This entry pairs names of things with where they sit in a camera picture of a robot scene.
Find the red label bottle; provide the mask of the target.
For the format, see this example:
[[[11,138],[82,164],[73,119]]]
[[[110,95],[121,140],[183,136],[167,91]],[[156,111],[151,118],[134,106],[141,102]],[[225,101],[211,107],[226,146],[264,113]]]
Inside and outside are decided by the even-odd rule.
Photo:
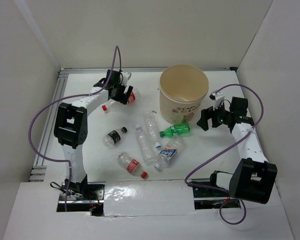
[[[122,152],[118,156],[117,162],[121,168],[125,169],[134,177],[140,177],[142,179],[146,179],[148,177],[148,173],[144,171],[141,163],[126,152]]]
[[[140,98],[141,98],[140,91],[138,89],[134,88],[127,100],[126,105],[134,103],[134,102],[138,101]],[[121,109],[123,106],[124,106],[123,103],[120,103],[118,101],[111,99],[107,103],[102,105],[101,108],[105,113],[109,113],[109,112],[117,111],[117,110]]]

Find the green soda bottle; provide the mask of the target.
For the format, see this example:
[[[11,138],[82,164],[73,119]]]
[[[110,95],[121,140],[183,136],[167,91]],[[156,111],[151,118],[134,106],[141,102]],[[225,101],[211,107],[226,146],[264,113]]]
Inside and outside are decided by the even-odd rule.
[[[163,131],[159,132],[161,138],[173,138],[174,136],[178,135],[188,135],[190,134],[191,129],[187,122],[174,124]]]

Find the blue white label bottle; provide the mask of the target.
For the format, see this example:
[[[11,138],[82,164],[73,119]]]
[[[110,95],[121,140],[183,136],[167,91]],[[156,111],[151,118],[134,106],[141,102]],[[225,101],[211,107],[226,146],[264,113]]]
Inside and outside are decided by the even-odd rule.
[[[168,143],[162,148],[154,163],[154,168],[157,171],[162,171],[171,165],[171,161],[179,155],[185,148],[185,141],[182,137],[175,135]]]

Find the black label small bottle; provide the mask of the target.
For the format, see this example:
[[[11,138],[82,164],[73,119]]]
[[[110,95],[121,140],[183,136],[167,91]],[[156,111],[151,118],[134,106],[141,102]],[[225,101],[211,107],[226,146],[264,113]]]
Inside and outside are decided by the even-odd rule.
[[[103,143],[110,149],[114,148],[123,139],[123,135],[127,132],[128,129],[126,127],[114,129],[104,136]]]

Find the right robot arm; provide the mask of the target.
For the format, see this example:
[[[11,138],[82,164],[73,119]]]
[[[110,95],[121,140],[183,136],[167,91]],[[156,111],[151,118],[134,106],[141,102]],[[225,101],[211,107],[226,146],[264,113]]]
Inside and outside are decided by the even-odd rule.
[[[226,125],[235,141],[240,162],[234,173],[215,171],[211,174],[208,190],[213,196],[220,196],[225,190],[230,197],[250,202],[266,204],[269,201],[275,179],[277,167],[269,163],[258,142],[256,131],[252,128],[254,120],[247,115],[248,100],[233,97],[229,110],[224,106],[224,95],[213,93],[210,95],[214,105],[201,111],[201,118],[197,125],[204,131],[212,127]]]

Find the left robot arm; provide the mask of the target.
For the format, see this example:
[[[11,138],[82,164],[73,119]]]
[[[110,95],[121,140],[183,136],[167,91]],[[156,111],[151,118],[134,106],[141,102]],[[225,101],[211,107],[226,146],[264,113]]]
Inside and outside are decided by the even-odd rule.
[[[108,100],[127,104],[133,91],[128,86],[132,73],[108,70],[106,77],[93,85],[89,93],[72,103],[62,102],[58,106],[54,125],[54,136],[61,145],[64,157],[70,162],[65,184],[78,200],[89,193],[88,177],[83,163],[83,143],[88,136],[88,116]]]

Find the beige round bin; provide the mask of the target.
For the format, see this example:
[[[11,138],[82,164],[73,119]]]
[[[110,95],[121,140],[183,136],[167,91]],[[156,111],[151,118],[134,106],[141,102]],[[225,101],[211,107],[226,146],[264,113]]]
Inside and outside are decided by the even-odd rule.
[[[191,121],[209,91],[209,80],[199,68],[176,64],[165,69],[159,79],[159,107],[171,124]]]

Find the clear bottle blue cap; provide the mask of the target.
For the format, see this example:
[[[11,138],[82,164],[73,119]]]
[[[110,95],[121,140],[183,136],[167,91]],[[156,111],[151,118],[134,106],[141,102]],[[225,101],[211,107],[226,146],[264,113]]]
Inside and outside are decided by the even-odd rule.
[[[152,111],[146,111],[143,113],[143,121],[147,130],[150,142],[154,147],[159,150],[161,148],[160,131],[155,120],[154,113]]]

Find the clear bottle white cap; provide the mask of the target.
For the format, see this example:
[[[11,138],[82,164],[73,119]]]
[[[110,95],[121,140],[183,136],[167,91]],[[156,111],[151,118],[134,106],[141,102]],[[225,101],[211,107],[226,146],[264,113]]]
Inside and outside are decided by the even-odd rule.
[[[135,137],[144,163],[147,166],[153,165],[156,161],[153,148],[146,132],[139,124],[135,126]]]

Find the white tape sheet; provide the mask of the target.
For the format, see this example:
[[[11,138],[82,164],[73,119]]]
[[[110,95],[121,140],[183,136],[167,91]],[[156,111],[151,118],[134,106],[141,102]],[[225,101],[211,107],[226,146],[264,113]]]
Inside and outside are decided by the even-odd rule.
[[[193,189],[183,180],[107,182],[106,217],[183,216],[195,214]]]

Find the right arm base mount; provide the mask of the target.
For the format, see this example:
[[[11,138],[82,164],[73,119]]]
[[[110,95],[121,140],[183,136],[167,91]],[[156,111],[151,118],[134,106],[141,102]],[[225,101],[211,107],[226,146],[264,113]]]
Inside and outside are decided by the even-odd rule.
[[[212,186],[211,180],[208,178],[191,180],[191,184]],[[230,197],[227,193],[210,189],[206,187],[192,187],[195,210],[219,209],[223,203],[229,201]]]

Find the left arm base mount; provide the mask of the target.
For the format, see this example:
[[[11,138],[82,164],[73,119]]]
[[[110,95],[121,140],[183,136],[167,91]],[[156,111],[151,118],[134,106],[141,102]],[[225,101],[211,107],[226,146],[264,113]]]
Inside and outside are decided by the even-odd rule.
[[[56,207],[57,213],[66,212],[89,212],[91,216],[102,217],[104,215],[105,184],[88,184],[87,192],[76,193],[69,190],[66,194],[66,185],[52,181],[50,187],[59,191]]]

